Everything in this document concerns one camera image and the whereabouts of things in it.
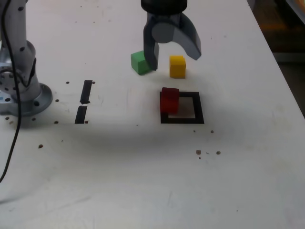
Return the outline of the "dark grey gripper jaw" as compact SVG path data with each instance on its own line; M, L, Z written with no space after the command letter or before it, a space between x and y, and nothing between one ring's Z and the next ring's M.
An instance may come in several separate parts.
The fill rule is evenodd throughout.
M153 28L156 23L146 23L143 29L143 51L144 57L151 70L158 68L159 45L153 37Z

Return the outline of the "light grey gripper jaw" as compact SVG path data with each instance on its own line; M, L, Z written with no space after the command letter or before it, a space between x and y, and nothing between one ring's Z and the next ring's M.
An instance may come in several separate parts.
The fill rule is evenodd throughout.
M182 15L180 25L175 26L165 22L156 23L152 29L152 35L157 43L174 42L180 45L186 54L194 60L198 60L201 55L201 41L197 30L191 20Z

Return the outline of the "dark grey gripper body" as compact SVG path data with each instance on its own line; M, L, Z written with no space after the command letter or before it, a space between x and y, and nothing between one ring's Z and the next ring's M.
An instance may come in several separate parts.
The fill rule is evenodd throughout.
M182 12L178 13L178 14L172 14L172 15L158 15L158 14L148 12L146 25L148 25L151 21L153 21L155 23L165 22L165 23L169 23L169 24L179 27L182 15L183 15Z

